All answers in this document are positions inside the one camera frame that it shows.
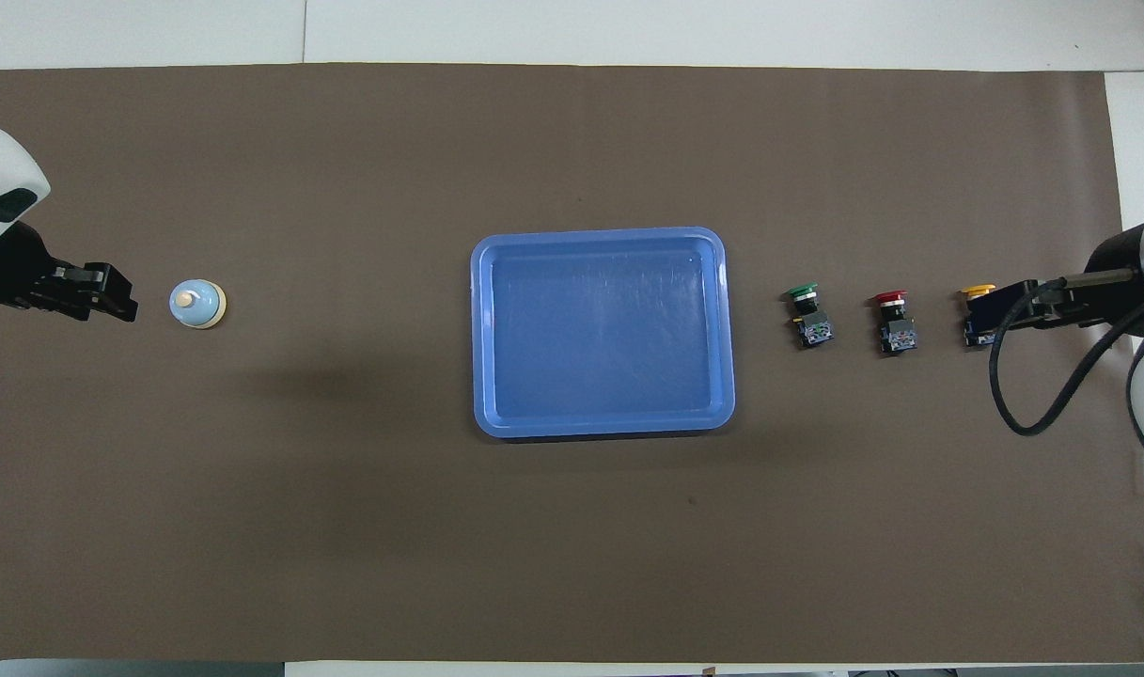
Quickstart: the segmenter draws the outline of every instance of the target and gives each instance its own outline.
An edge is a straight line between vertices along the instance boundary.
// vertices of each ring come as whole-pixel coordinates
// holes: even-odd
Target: brown mat
[[[1024,440],[953,295],[1119,230],[1099,74],[9,71],[0,127],[53,184],[26,222],[142,303],[0,309],[0,659],[1144,660],[1126,351]],[[726,245],[734,420],[478,432],[477,241],[684,224]],[[839,338],[802,352],[813,279]],[[1010,401],[1096,336],[1012,335]]]

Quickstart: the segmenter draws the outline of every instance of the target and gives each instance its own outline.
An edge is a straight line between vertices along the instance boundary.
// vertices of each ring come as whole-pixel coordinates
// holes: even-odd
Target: white table
[[[0,69],[301,61],[1106,71],[1122,223],[1144,222],[1144,0],[0,0]],[[701,668],[289,663],[287,674],[588,677]],[[720,671],[843,668],[855,666]]]

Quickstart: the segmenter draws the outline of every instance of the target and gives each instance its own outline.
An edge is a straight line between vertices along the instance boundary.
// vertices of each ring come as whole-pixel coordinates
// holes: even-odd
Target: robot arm
[[[49,193],[41,167],[0,129],[0,304],[55,311],[86,320],[90,312],[133,321],[133,284],[106,262],[77,266],[49,256],[21,215]]]
[[[1095,361],[1122,334],[1144,338],[1144,224],[1104,240],[1094,250],[1086,271],[1040,282],[1024,279],[968,300],[968,341],[992,344],[990,390],[1007,425],[1019,435],[1036,435],[1052,423],[1078,390]],[[1022,425],[1002,401],[998,356],[1007,330],[1063,325],[1112,325],[1074,369],[1048,412],[1032,425]],[[1127,411],[1144,446],[1144,342],[1127,374]]]

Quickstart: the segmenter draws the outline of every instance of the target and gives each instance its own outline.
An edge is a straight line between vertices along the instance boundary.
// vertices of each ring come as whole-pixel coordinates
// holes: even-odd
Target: plastic tray
[[[491,236],[471,254],[493,437],[708,430],[734,412],[725,249],[705,228]]]

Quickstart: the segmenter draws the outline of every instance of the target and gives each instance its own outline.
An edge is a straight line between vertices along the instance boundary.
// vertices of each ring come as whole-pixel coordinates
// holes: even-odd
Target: black cable
[[[1041,286],[1033,288],[1026,295],[1015,301],[1014,305],[1010,305],[1009,312],[1006,313],[1004,319],[1001,325],[998,325],[998,329],[994,330],[994,343],[993,348],[990,348],[988,352],[988,391],[994,397],[994,406],[998,407],[998,413],[1002,415],[1002,421],[1006,421],[1006,425],[1017,432],[1023,435],[1023,437],[1033,437],[1048,429],[1057,416],[1065,411],[1068,406],[1068,401],[1073,398],[1073,393],[1078,391],[1079,387],[1082,385],[1082,381],[1086,381],[1086,376],[1090,373],[1090,368],[1110,350],[1110,347],[1130,329],[1131,325],[1135,325],[1136,320],[1144,316],[1144,303],[1136,305],[1131,312],[1122,316],[1120,320],[1115,321],[1107,333],[1103,334],[1099,341],[1097,341],[1090,351],[1086,352],[1086,357],[1082,361],[1079,361],[1078,367],[1073,369],[1073,373],[1068,374],[1068,381],[1060,389],[1060,393],[1057,398],[1052,400],[1051,406],[1048,411],[1040,416],[1039,421],[1034,424],[1023,425],[1011,415],[1009,407],[1006,406],[1004,399],[1002,399],[1002,387],[998,381],[998,356],[1002,351],[1002,341],[1004,341],[1006,332],[1009,329],[1010,325],[1014,325],[1018,316],[1023,313],[1023,309],[1026,309],[1031,301],[1034,301],[1036,296],[1049,290],[1057,290],[1057,288],[1064,288],[1067,284],[1065,278],[1052,279],[1051,281],[1043,282]]]

